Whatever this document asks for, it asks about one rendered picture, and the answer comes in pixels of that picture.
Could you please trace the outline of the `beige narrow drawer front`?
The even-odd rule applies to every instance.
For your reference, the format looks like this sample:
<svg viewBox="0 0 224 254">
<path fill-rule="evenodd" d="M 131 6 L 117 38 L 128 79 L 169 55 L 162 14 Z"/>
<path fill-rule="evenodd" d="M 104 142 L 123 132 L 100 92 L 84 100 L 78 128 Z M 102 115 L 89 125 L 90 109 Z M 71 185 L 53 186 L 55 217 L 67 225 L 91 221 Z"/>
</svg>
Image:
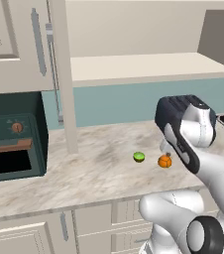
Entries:
<svg viewBox="0 0 224 254">
<path fill-rule="evenodd" d="M 75 211 L 78 235 L 102 232 L 111 228 L 110 204 L 84 207 Z"/>
</svg>

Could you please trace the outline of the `orange fruit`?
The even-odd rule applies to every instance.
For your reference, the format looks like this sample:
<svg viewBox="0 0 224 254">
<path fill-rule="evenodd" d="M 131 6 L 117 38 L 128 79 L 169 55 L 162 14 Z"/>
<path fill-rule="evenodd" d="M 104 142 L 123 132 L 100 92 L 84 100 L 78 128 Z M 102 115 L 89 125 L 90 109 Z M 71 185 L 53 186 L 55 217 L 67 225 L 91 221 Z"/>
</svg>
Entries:
<svg viewBox="0 0 224 254">
<path fill-rule="evenodd" d="M 158 165 L 162 168 L 169 168 L 171 166 L 171 157 L 168 155 L 162 155 L 158 159 Z"/>
</svg>

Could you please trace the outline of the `beige open wall cabinet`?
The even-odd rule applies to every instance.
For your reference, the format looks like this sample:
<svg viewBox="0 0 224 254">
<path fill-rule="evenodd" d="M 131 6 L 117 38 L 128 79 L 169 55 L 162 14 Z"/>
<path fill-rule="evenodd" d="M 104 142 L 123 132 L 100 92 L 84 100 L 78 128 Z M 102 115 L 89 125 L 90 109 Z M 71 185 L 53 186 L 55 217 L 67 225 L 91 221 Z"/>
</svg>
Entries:
<svg viewBox="0 0 224 254">
<path fill-rule="evenodd" d="M 65 0 L 75 87 L 224 77 L 224 0 Z"/>
</svg>

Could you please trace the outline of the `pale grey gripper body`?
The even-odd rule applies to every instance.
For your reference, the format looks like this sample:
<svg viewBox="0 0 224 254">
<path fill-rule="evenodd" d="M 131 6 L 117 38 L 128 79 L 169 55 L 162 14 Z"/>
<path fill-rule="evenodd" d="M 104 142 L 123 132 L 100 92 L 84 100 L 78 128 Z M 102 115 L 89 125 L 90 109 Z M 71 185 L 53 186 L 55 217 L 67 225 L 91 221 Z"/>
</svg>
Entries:
<svg viewBox="0 0 224 254">
<path fill-rule="evenodd" d="M 163 139 L 160 144 L 160 150 L 163 154 L 170 154 L 171 153 L 171 145 L 168 143 L 166 139 Z"/>
</svg>

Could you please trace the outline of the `beige narrow base cabinet door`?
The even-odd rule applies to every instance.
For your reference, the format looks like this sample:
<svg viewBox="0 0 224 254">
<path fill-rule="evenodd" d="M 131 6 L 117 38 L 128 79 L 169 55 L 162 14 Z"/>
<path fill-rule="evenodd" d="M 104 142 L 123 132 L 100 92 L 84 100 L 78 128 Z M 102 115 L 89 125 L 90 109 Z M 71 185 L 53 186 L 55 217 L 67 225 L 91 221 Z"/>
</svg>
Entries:
<svg viewBox="0 0 224 254">
<path fill-rule="evenodd" d="M 78 236 L 79 254 L 111 254 L 112 234 L 103 231 Z"/>
</svg>

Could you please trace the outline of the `dark green oven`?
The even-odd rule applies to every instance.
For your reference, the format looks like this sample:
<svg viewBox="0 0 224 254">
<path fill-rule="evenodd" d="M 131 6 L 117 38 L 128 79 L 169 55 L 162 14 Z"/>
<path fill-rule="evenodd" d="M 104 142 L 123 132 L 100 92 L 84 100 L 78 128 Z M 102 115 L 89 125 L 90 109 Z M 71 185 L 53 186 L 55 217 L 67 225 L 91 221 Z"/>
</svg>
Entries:
<svg viewBox="0 0 224 254">
<path fill-rule="evenodd" d="M 12 125 L 24 129 L 15 133 Z M 32 139 L 30 150 L 0 153 L 0 182 L 40 177 L 47 172 L 49 132 L 39 91 L 0 94 L 0 146 Z"/>
</svg>

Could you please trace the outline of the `green kiwi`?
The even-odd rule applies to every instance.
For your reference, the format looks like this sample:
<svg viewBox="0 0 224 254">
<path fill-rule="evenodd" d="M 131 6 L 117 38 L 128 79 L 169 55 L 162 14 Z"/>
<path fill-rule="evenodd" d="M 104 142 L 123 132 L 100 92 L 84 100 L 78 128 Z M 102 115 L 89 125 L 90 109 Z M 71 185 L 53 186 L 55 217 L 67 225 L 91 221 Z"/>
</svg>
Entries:
<svg viewBox="0 0 224 254">
<path fill-rule="evenodd" d="M 135 152 L 133 158 L 137 163 L 142 163 L 145 161 L 146 156 L 142 152 Z"/>
</svg>

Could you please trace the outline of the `beige open cabinet door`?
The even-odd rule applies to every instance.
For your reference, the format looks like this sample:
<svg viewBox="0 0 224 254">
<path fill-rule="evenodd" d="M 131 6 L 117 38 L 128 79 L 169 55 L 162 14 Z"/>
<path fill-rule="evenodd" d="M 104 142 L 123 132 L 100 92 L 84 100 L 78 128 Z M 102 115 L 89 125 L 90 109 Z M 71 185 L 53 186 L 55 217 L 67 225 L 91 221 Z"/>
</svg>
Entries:
<svg viewBox="0 0 224 254">
<path fill-rule="evenodd" d="M 70 52 L 65 0 L 49 0 L 53 25 L 54 46 L 61 113 L 59 119 L 64 126 L 66 147 L 70 154 L 77 154 L 77 130 L 72 89 Z"/>
</svg>

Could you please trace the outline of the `brown oven knob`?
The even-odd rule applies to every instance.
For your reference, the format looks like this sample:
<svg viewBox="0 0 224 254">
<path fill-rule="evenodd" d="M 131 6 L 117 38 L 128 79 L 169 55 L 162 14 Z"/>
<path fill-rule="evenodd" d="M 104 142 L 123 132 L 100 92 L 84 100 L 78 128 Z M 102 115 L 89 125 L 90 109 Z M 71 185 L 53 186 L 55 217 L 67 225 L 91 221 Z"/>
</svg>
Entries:
<svg viewBox="0 0 224 254">
<path fill-rule="evenodd" d="M 12 130 L 15 133 L 21 133 L 23 131 L 24 127 L 20 122 L 16 122 L 12 125 Z"/>
</svg>

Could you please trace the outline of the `beige closed wall cabinet door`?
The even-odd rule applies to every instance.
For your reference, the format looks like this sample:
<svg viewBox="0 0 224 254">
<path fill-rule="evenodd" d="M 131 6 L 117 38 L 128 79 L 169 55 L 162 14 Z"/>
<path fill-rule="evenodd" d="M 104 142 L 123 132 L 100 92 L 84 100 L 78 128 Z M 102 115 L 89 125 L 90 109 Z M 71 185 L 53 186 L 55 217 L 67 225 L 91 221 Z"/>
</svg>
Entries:
<svg viewBox="0 0 224 254">
<path fill-rule="evenodd" d="M 31 20 L 39 14 L 47 73 L 40 73 Z M 0 93 L 53 88 L 46 23 L 47 0 L 0 0 Z"/>
</svg>

